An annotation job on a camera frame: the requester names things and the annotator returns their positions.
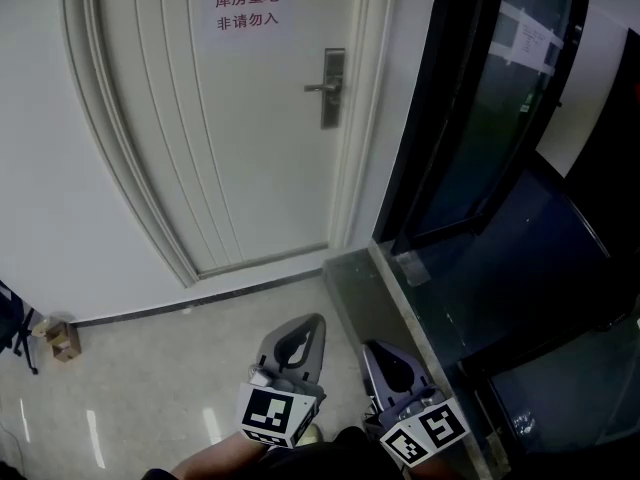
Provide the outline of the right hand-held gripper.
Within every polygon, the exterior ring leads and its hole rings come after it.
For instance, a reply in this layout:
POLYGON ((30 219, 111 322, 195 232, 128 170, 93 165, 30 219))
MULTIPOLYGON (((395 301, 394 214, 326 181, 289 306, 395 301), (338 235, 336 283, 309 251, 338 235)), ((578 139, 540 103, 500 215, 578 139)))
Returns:
POLYGON ((364 429, 394 460, 412 468, 470 433, 457 400, 429 385, 429 375, 415 357, 378 340, 365 342, 362 352, 381 410, 364 419, 364 429))

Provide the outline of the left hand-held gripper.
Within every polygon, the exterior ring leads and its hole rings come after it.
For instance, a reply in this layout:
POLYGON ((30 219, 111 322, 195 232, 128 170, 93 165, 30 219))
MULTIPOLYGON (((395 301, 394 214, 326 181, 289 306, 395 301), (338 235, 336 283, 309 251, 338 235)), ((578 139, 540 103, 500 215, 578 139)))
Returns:
POLYGON ((326 398, 318 385, 326 321, 318 313, 296 317, 271 331, 258 351, 258 364, 238 391, 236 424, 249 440, 293 449, 326 398))

